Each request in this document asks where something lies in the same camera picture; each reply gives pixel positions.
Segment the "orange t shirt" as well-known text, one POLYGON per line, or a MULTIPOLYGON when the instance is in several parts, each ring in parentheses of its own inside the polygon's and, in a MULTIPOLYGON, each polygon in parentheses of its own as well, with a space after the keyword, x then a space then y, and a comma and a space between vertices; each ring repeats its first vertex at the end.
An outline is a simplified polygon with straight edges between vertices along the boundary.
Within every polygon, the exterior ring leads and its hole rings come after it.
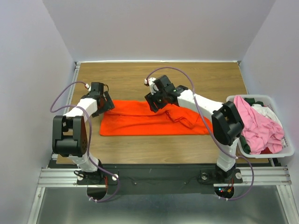
POLYGON ((209 135, 197 112, 167 105, 154 113, 146 101, 114 100, 103 115, 101 136, 209 135))

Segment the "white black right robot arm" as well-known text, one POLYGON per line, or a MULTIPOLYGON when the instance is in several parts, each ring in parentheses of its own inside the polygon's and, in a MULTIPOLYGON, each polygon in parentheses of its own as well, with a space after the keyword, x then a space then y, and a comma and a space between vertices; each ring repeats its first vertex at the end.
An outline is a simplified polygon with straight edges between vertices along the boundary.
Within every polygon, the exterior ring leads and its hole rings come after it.
POLYGON ((156 84, 146 84, 150 93, 145 96, 150 109, 157 112, 168 104, 198 112, 210 136, 220 149, 215 165, 215 177, 220 182, 231 178, 237 160, 236 148, 244 124, 233 102, 221 103, 193 93, 185 86, 173 84, 158 88, 156 84))

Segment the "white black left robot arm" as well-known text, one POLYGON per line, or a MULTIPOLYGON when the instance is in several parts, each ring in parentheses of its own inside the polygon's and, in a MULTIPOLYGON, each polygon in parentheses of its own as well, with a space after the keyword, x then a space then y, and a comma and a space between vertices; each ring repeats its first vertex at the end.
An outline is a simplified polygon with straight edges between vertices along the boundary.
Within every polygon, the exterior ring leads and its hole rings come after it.
POLYGON ((105 91, 99 95, 91 92, 83 96, 69 112, 55 116, 52 128, 53 153, 69 158, 78 167, 75 175, 80 181, 101 183, 104 172, 99 168, 102 163, 88 152, 90 140, 87 137, 85 123, 91 124, 91 117, 97 117, 114 109, 113 101, 105 91))

